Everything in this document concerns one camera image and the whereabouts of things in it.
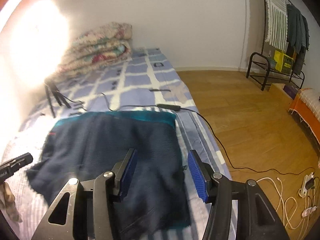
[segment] bed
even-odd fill
[[[319,152],[320,149],[320,93],[312,88],[301,89],[289,110],[298,115],[304,121],[307,128],[311,131],[311,141]]]
[[[156,49],[134,50],[132,59],[117,65],[100,67],[90,73],[56,84],[60,92],[73,101],[84,102],[87,111],[108,111],[126,105],[150,106],[155,104],[174,104],[197,111],[191,94],[168,59]],[[42,145],[46,135],[55,122],[77,112],[74,104],[71,109],[53,103],[57,118],[53,119],[46,98],[43,98],[31,111],[20,131],[7,146],[2,161],[19,156],[25,152],[33,155],[32,164],[20,169],[7,179],[16,197],[17,209],[22,223],[12,225],[21,240],[30,240],[37,225],[47,210],[40,194],[29,186],[25,176],[26,169],[41,158]],[[124,110],[170,111],[157,107],[124,107]],[[226,163],[204,121],[195,113],[180,111],[176,114],[176,133],[182,152],[183,165],[187,165],[187,154],[195,149],[202,161],[209,163],[215,172],[221,172],[231,179]],[[158,231],[143,239],[202,239],[208,220],[210,204],[198,197],[188,169],[185,170],[185,186],[191,216],[191,226],[183,230],[170,229]],[[229,239],[235,239],[237,224],[237,203],[233,201]]]

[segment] clothes rack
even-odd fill
[[[261,85],[261,90],[263,91],[265,89],[266,86],[270,86],[271,83],[267,83],[268,79],[275,79],[275,80],[284,80],[284,81],[288,81],[289,83],[293,83],[296,87],[298,87],[299,89],[302,88],[302,85],[304,83],[304,79],[305,79],[305,75],[304,73],[301,71],[303,77],[300,77],[299,75],[295,74],[293,71],[294,71],[294,67],[293,69],[291,69],[290,71],[290,74],[286,74],[286,73],[282,73],[276,69],[273,69],[271,68],[271,65],[270,65],[270,62],[268,60],[268,58],[266,56],[263,55],[263,49],[264,49],[264,43],[265,43],[265,39],[266,39],[266,28],[267,28],[267,2],[266,0],[264,0],[264,30],[263,30],[263,40],[262,40],[262,47],[261,47],[261,53],[259,52],[254,52],[251,54],[250,56],[250,59],[249,59],[249,65],[248,65],[248,70],[247,70],[247,75],[246,75],[246,78],[249,78],[251,77],[253,80],[255,80],[258,84]],[[255,61],[253,60],[253,56],[259,56],[260,58],[264,59],[266,61],[266,63],[262,63],[262,62],[259,62],[259,61]],[[251,65],[252,63],[254,63],[255,65],[259,66],[260,68],[262,68],[266,74],[265,76],[263,75],[256,75],[256,74],[251,74],[250,73],[250,69],[251,69]],[[281,76],[284,76],[284,77],[270,77],[270,72],[272,73],[276,73],[276,74],[279,74]],[[295,79],[298,79],[298,80],[301,80],[301,85],[298,86],[293,80],[292,78],[295,78]]]

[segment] yellow box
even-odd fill
[[[293,58],[288,55],[280,52],[278,50],[275,51],[274,60],[277,62],[275,69],[282,73],[290,74],[291,67],[293,65]]]

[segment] baseboard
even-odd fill
[[[194,70],[225,70],[225,71],[246,71],[245,69],[239,69],[238,67],[219,67],[219,66],[207,66],[207,67],[175,67],[175,71],[194,71]]]

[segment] power strip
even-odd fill
[[[300,197],[305,198],[307,196],[308,190],[306,189],[306,183],[313,178],[313,173],[306,175],[303,178],[301,189],[299,189],[298,194]]]

